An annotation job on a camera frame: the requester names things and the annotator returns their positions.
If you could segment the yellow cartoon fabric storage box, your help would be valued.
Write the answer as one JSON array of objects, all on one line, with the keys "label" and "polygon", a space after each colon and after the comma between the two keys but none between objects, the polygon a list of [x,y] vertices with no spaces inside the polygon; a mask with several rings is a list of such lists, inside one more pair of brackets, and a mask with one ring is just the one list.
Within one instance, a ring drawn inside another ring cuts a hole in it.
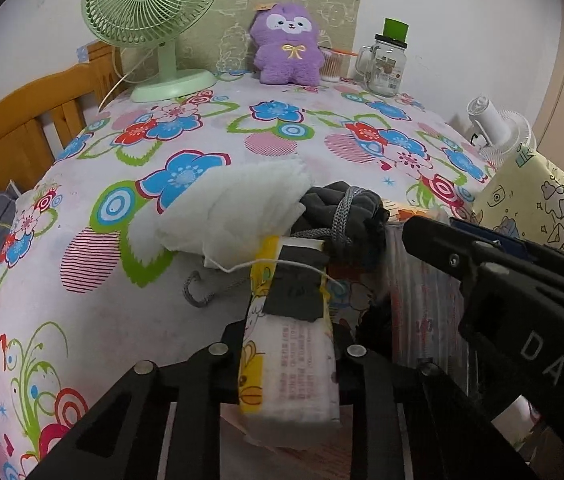
[{"label": "yellow cartoon fabric storage box", "polygon": [[484,228],[564,252],[564,171],[518,145],[473,203]]}]

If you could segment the yellow white tissue pack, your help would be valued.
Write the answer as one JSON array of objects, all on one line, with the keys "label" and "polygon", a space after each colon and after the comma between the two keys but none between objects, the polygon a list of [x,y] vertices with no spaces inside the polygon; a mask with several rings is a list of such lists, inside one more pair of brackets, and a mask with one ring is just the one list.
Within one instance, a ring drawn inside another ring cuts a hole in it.
[{"label": "yellow white tissue pack", "polygon": [[250,266],[237,393],[261,445],[305,450],[339,427],[328,263],[321,240],[269,237]]}]

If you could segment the green cartoon wall mat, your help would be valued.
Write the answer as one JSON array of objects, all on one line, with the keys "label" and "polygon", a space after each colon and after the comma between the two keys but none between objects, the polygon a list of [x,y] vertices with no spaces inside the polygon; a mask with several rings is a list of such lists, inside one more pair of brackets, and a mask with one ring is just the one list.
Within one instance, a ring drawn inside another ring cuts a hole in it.
[{"label": "green cartoon wall mat", "polygon": [[180,70],[203,68],[222,79],[255,69],[256,47],[250,36],[255,18],[277,6],[285,20],[309,18],[321,47],[353,47],[361,0],[215,0],[209,11],[175,40]]}]

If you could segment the toothpick cup orange lid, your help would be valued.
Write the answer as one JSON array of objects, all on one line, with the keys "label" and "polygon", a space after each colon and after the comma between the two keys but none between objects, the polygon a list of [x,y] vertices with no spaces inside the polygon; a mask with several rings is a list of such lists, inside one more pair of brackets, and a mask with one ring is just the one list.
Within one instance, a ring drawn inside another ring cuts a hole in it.
[{"label": "toothpick cup orange lid", "polygon": [[347,78],[350,65],[355,64],[358,54],[346,50],[320,47],[324,56],[324,64],[320,70],[320,77],[324,81],[336,82]]}]

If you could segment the dark grey drawstring garment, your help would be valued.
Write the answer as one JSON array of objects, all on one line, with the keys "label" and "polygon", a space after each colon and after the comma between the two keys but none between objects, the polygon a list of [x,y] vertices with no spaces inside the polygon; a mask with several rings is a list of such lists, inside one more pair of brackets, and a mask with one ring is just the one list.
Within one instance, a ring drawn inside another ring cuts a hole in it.
[{"label": "dark grey drawstring garment", "polygon": [[305,211],[291,227],[293,237],[323,240],[340,266],[373,271],[386,250],[389,212],[382,198],[344,181],[313,186],[299,200]]}]

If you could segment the orange wooden chair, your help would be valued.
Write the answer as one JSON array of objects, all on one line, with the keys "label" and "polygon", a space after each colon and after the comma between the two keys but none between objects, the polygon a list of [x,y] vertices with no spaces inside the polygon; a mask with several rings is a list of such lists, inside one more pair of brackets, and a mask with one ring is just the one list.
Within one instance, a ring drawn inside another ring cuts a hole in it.
[{"label": "orange wooden chair", "polygon": [[85,127],[80,100],[86,96],[118,96],[119,77],[114,47],[97,41],[86,48],[88,61],[63,72],[29,82],[0,101],[0,192],[10,182],[31,190],[54,164],[54,155],[42,127],[50,116],[65,148]]}]

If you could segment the purple plush toy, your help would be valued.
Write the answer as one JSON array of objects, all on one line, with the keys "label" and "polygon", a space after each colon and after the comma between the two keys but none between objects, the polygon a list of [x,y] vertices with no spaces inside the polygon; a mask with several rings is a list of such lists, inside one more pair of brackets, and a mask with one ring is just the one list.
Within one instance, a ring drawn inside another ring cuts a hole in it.
[{"label": "purple plush toy", "polygon": [[249,33],[261,84],[316,87],[320,83],[324,56],[318,46],[319,27],[304,6],[273,4],[257,13]]}]

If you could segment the green desk fan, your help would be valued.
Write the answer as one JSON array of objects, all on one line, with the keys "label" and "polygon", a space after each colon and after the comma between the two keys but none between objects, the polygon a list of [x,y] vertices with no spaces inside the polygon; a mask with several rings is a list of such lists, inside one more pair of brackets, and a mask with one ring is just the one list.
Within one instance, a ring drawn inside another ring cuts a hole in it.
[{"label": "green desk fan", "polygon": [[210,9],[215,0],[82,0],[86,26],[106,44],[155,50],[158,73],[131,93],[137,103],[189,96],[217,82],[209,70],[177,66],[175,40]]}]

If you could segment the floral tablecloth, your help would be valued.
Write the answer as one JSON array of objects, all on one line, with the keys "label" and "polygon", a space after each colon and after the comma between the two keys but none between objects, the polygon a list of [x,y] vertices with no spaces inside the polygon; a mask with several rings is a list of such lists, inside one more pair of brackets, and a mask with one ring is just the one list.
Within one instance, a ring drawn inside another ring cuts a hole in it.
[{"label": "floral tablecloth", "polygon": [[495,173],[412,96],[351,82],[239,75],[172,101],[115,99],[34,188],[18,188],[0,250],[1,479],[24,478],[135,362],[184,360],[244,316],[235,268],[195,284],[217,292],[210,307],[186,301],[201,263],[164,248],[156,223],[213,167],[294,157],[315,185],[460,218]]}]

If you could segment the white cloth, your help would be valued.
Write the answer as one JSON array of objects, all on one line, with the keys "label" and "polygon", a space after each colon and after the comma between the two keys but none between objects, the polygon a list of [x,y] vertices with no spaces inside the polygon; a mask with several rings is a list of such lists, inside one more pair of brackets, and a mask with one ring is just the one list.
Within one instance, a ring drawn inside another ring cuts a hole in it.
[{"label": "white cloth", "polygon": [[157,240],[203,257],[206,268],[232,269],[253,261],[266,238],[291,232],[311,186],[297,157],[213,167],[159,217]]}]

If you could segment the clear plastic tissue package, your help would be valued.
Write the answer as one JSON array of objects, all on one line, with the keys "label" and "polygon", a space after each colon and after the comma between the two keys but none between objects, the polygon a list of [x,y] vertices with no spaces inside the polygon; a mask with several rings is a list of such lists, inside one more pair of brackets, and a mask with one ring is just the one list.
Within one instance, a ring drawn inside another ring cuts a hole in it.
[{"label": "clear plastic tissue package", "polygon": [[355,333],[364,315],[378,304],[390,308],[393,360],[415,367],[433,362],[458,382],[468,370],[468,346],[458,324],[463,313],[460,284],[408,254],[402,243],[402,222],[386,224],[386,252],[371,273],[344,271],[331,286],[331,316]]}]

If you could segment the glass jar green lid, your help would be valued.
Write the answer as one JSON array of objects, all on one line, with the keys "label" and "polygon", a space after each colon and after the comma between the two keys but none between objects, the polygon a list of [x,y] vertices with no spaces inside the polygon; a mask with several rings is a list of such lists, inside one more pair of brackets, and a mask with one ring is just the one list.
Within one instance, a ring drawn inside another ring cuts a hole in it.
[{"label": "glass jar green lid", "polygon": [[374,44],[360,49],[355,71],[372,93],[389,98],[398,94],[407,64],[408,30],[408,24],[386,18],[383,31],[374,36]]}]

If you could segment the white standing fan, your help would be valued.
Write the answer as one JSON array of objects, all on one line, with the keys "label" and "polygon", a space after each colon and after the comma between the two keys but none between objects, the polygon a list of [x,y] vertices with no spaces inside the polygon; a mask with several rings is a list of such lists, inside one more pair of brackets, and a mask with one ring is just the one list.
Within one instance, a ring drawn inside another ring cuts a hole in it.
[{"label": "white standing fan", "polygon": [[498,110],[487,96],[477,96],[466,107],[474,131],[486,144],[478,153],[496,169],[511,157],[527,155],[537,148],[537,139],[525,116],[513,110]]}]

